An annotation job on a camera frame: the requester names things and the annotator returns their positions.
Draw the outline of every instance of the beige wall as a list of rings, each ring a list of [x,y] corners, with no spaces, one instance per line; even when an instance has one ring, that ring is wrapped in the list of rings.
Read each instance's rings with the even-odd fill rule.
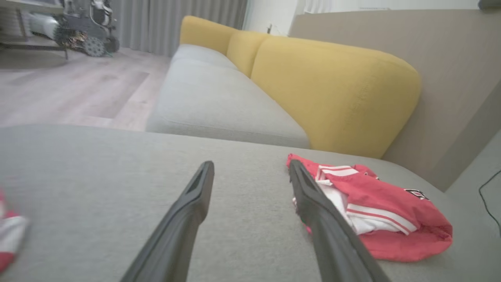
[[[500,12],[348,12],[297,16],[290,36],[381,50],[416,68],[420,102],[383,159],[444,191],[501,128],[500,27]]]

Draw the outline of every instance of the black cable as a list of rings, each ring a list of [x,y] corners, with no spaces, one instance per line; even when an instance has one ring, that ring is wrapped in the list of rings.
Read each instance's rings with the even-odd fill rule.
[[[478,193],[480,194],[480,197],[482,198],[482,202],[483,202],[483,206],[485,207],[485,210],[490,215],[490,217],[492,217],[492,219],[497,223],[497,227],[499,229],[499,236],[501,237],[501,225],[499,225],[499,221],[490,213],[489,209],[487,208],[487,203],[485,202],[485,199],[483,198],[483,195],[482,195],[482,188],[485,185],[487,185],[487,183],[489,183],[492,179],[494,179],[494,177],[496,177],[499,173],[501,173],[501,170],[499,170],[498,172],[496,172],[496,174],[494,174],[493,176],[491,176],[491,178],[489,178],[489,180],[487,180],[487,182],[485,182],[484,184],[482,184],[482,186],[480,186],[480,188],[478,189]]]

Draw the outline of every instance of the gray fabric upholstery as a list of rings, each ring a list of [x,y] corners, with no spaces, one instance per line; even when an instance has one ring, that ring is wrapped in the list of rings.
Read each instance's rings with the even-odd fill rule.
[[[395,164],[336,153],[77,126],[0,129],[0,186],[32,225],[2,281],[118,281],[206,160],[215,163],[207,219],[188,281],[320,281],[291,203],[289,153],[364,164],[383,181],[423,191],[454,226],[445,253],[380,261],[393,281],[499,281],[501,244],[445,194]]]
[[[234,70],[238,68],[223,54],[218,51],[191,44],[180,45],[171,63],[177,60],[195,60],[210,65],[226,67]]]
[[[223,58],[231,63],[225,56],[198,47],[210,56],[186,59],[199,50],[192,47],[181,46],[174,56],[146,131],[310,147],[304,130],[273,99],[240,71],[221,67]]]

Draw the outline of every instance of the gray curtain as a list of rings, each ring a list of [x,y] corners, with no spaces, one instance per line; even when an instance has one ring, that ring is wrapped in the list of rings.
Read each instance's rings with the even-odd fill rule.
[[[121,46],[169,57],[184,16],[241,29],[246,7],[247,0],[112,0]]]

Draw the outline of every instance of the sofa cushion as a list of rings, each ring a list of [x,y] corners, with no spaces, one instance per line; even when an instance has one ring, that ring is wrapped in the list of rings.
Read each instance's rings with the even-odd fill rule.
[[[251,77],[259,47],[271,35],[252,31],[235,32],[229,41],[226,56],[247,77]]]
[[[380,51],[288,37],[260,46],[251,79],[306,131],[311,148],[381,158],[420,95],[419,74]]]
[[[183,44],[179,45],[176,54],[172,57],[171,64],[177,60],[195,60],[210,65],[238,69],[225,55],[209,48]]]
[[[238,70],[171,63],[146,131],[309,148],[304,130]]]
[[[363,164],[423,191],[454,227],[454,243],[415,263],[379,261],[392,281],[499,281],[501,244],[474,214],[395,164],[298,148],[63,125],[0,129],[0,186],[31,221],[2,280],[119,281],[203,161],[215,165],[206,220],[187,281],[320,281],[292,205],[285,166]]]
[[[201,18],[186,16],[181,25],[180,44],[204,46],[226,55],[231,35],[237,29]]]

